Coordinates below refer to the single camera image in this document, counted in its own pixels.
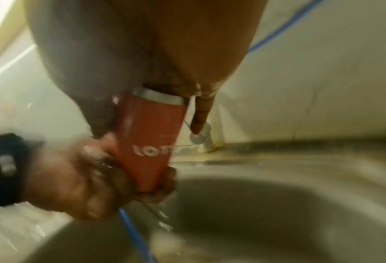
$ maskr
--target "black sleeve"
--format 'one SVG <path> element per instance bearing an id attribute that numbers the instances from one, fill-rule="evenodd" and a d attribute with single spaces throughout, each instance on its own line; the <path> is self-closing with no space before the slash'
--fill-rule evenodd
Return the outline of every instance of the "black sleeve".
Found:
<path id="1" fill-rule="evenodd" d="M 0 206 L 20 201 L 22 178 L 35 147 L 13 133 L 0 136 Z"/>

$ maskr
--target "stainless steel sink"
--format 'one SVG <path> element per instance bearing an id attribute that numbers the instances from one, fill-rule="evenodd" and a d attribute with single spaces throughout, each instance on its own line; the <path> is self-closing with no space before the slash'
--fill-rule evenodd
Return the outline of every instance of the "stainless steel sink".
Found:
<path id="1" fill-rule="evenodd" d="M 175 161 L 178 191 L 154 207 L 172 232 L 142 205 L 126 207 L 161 263 L 386 263 L 386 149 L 227 150 Z M 26 262 L 141 261 L 116 217 L 71 222 Z"/>

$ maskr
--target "white wall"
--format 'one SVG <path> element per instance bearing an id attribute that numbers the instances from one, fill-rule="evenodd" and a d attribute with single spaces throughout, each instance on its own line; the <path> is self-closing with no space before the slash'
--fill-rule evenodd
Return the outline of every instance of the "white wall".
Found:
<path id="1" fill-rule="evenodd" d="M 304 3 L 271 0 L 255 39 Z M 0 68 L 32 44 L 25 31 Z M 327 0 L 248 55 L 217 101 L 227 142 L 386 136 L 386 0 Z M 0 122 L 49 141 L 88 134 L 31 49 L 0 73 Z M 184 129 L 179 144 L 189 143 Z"/>

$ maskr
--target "red cup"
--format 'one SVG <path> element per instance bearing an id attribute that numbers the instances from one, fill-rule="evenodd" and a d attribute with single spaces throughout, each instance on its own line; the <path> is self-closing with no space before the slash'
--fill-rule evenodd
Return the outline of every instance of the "red cup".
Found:
<path id="1" fill-rule="evenodd" d="M 118 108 L 118 161 L 140 192 L 155 190 L 167 170 L 189 99 L 136 88 Z"/>

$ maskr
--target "sink basin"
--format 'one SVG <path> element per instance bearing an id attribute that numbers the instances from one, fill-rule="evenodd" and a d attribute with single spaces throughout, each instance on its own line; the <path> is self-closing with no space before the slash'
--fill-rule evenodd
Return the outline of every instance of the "sink basin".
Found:
<path id="1" fill-rule="evenodd" d="M 175 163 L 178 190 L 126 207 L 161 263 L 386 263 L 386 154 L 264 153 Z M 26 263 L 141 263 L 117 216 L 72 221 Z"/>

